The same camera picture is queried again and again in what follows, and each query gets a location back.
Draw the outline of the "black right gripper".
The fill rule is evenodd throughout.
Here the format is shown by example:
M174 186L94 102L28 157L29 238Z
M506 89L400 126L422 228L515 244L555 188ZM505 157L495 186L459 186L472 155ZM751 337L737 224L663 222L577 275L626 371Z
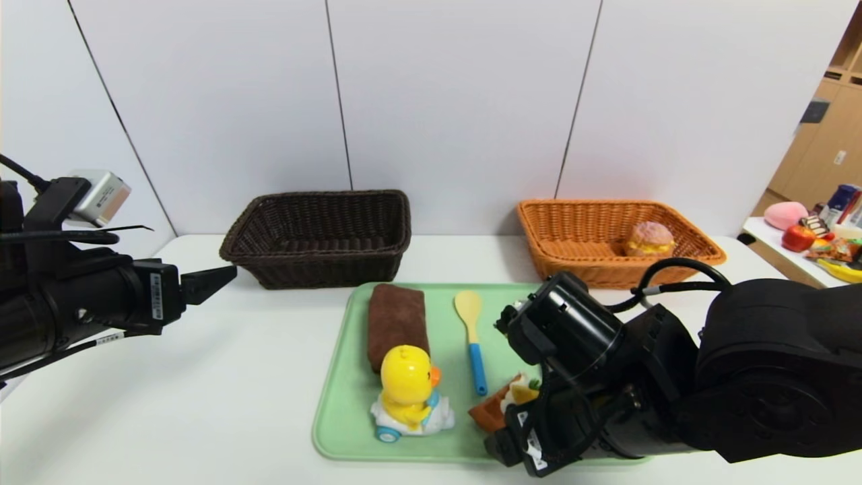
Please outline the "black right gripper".
M595 441L595 412L579 392L508 392L505 428L484 438L490 457L505 467L523 463L545 477L584 461Z

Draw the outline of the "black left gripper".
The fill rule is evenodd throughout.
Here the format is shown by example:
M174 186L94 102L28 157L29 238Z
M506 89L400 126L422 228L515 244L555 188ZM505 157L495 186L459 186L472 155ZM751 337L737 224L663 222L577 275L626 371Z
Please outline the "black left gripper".
M160 335L187 306L200 306L236 278L237 267L224 266L180 276L160 259L135 260L100 270L71 283L79 320L144 335Z

